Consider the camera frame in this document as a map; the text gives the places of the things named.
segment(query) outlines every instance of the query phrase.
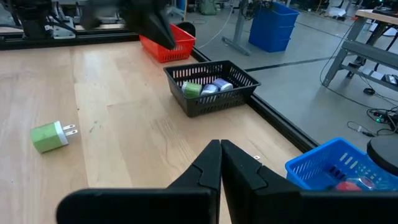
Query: green power adapter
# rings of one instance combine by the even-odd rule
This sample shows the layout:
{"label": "green power adapter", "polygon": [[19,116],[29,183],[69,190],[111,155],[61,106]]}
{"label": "green power adapter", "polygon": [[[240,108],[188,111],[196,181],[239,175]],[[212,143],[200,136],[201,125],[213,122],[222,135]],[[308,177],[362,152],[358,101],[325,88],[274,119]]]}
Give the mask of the green power adapter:
{"label": "green power adapter", "polygon": [[44,153],[58,147],[66,146],[68,144],[67,136],[78,132],[76,129],[68,131],[74,127],[74,124],[62,127],[61,122],[56,121],[31,129],[30,139],[36,150],[39,153]]}

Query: desk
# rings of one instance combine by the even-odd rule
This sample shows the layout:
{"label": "desk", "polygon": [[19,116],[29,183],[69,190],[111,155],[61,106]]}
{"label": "desk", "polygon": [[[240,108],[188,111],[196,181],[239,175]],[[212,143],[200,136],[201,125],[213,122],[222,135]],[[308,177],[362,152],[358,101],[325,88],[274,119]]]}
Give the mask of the desk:
{"label": "desk", "polygon": [[[59,201],[87,187],[166,187],[211,139],[229,139],[278,174],[301,152],[249,106],[188,118],[164,66],[139,42],[0,54],[0,217],[53,224]],[[29,130],[60,120],[80,131],[39,154]],[[230,223],[225,197],[220,223]]]}
{"label": "desk", "polygon": [[[372,9],[358,10],[356,12],[356,15],[358,16],[358,19],[353,24],[351,31],[347,36],[347,39],[344,41],[343,45],[341,46],[340,51],[338,52],[325,79],[323,80],[323,84],[325,86],[328,86],[339,70],[346,69],[350,71],[350,73],[347,75],[348,78],[351,78],[353,74],[361,75],[362,77],[366,77],[369,80],[372,80],[390,89],[398,91],[398,87],[391,85],[387,82],[381,81],[370,75],[364,74],[362,71],[358,69],[360,66],[364,65],[366,59],[369,59],[374,62],[398,70],[398,64],[397,64],[398,55],[373,47],[373,45],[376,43],[377,39],[382,35],[384,29],[388,24],[398,25],[398,18],[373,13]],[[372,36],[369,38],[366,44],[362,44],[356,41],[356,38],[361,32],[362,27],[367,19],[375,19],[379,22],[379,24],[377,25],[376,29],[372,33]],[[347,66],[342,64],[343,60],[345,59],[348,53],[352,53],[358,56],[357,59],[355,60],[354,66],[352,65]]]}

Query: gray floor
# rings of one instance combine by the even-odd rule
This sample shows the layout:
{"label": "gray floor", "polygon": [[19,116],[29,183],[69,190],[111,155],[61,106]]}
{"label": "gray floor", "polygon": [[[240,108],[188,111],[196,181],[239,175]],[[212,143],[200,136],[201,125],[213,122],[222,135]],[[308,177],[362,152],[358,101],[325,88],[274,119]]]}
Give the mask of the gray floor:
{"label": "gray floor", "polygon": [[[250,73],[262,83],[257,88],[256,93],[311,138],[319,143],[324,143],[336,137],[343,137],[365,150],[366,143],[370,138],[347,128],[347,122],[355,121],[374,132],[387,127],[368,118],[365,107],[336,95],[320,84],[319,76],[322,68],[327,63],[327,59],[338,48],[341,38],[346,34],[353,21],[340,22],[314,15],[314,13],[301,12],[297,18],[287,50],[271,54],[248,43],[251,21],[247,21],[244,25],[241,43],[252,51],[252,55],[245,56],[221,40],[223,35],[233,36],[236,12],[232,14],[221,34],[200,50],[212,60],[231,60],[241,68],[282,64],[281,67]],[[228,13],[229,9],[224,9],[217,16],[202,16],[199,14],[187,16],[188,21],[196,23],[197,47],[208,42],[219,32],[228,17]],[[370,32],[364,30],[359,36],[359,41],[365,42],[370,34]],[[376,47],[385,49],[391,40],[391,37],[381,37]],[[398,53],[396,44],[391,52]],[[283,65],[284,63],[305,60],[318,61],[289,66]],[[354,60],[354,56],[348,57],[346,61],[351,60]],[[323,76],[325,76],[330,65],[331,62],[326,66]],[[368,62],[366,67],[373,68],[374,65],[375,63]],[[397,73],[383,66],[379,67],[379,71]],[[330,88],[374,108],[392,108],[394,106],[376,96],[365,95],[363,89],[368,85],[358,76],[348,80],[345,75],[345,71],[340,71],[332,81]],[[398,100],[396,92],[376,83],[370,83],[380,94]]]}

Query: red object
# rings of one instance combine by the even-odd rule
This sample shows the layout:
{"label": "red object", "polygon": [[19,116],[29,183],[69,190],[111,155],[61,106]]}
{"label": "red object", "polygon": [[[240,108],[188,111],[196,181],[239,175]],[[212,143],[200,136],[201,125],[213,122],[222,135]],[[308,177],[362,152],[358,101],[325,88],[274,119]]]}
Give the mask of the red object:
{"label": "red object", "polygon": [[174,24],[170,24],[170,28],[176,43],[176,46],[173,50],[167,50],[148,38],[142,35],[139,36],[144,49],[153,55],[160,63],[189,58],[189,55],[191,55],[191,51],[193,49],[193,45],[195,44],[196,38],[191,36],[189,33],[185,32]]}
{"label": "red object", "polygon": [[339,183],[336,186],[337,190],[354,190],[354,191],[361,191],[362,189],[359,188],[356,184],[349,182],[349,181],[344,181]]}

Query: green object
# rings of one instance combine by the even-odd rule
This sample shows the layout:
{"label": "green object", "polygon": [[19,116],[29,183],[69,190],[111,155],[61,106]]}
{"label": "green object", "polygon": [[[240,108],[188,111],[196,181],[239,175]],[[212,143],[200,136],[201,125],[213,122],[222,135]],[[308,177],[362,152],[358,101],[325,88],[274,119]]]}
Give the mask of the green object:
{"label": "green object", "polygon": [[61,123],[56,121],[31,129],[30,139],[39,153],[47,152],[61,146],[66,146],[68,144],[67,136],[76,134],[77,130],[67,133],[64,133],[64,131],[74,127],[75,125],[73,124],[61,127]]}
{"label": "green object", "polygon": [[199,10],[200,13],[207,16],[217,14],[216,0],[200,0]]}
{"label": "green object", "polygon": [[181,89],[188,98],[198,97],[201,93],[201,85],[196,83],[184,82]]}

